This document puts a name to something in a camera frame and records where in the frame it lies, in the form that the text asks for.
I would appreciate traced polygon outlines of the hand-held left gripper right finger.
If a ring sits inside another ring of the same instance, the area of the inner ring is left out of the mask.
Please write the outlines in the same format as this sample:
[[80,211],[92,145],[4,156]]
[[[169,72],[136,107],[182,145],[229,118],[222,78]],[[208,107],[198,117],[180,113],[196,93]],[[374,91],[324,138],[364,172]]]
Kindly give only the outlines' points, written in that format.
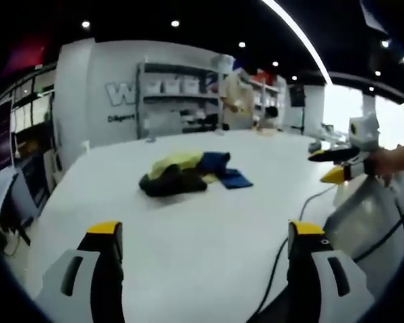
[[289,222],[288,322],[358,322],[374,303],[365,272],[324,230]]

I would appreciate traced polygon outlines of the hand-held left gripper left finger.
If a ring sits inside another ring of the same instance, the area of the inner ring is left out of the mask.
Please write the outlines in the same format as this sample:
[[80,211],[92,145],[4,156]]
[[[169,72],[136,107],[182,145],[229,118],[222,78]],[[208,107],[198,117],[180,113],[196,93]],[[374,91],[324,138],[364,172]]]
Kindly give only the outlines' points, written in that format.
[[123,224],[91,226],[43,274],[34,302],[50,322],[124,322]]

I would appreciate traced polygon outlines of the person's right hand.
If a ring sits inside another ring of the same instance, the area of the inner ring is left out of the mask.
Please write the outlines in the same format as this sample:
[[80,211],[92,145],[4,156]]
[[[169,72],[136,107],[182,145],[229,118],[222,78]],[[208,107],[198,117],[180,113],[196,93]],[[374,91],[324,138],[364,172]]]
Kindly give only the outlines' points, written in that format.
[[387,187],[394,174],[404,172],[404,146],[392,150],[379,148],[370,154],[369,160],[374,164],[374,174],[382,178]]

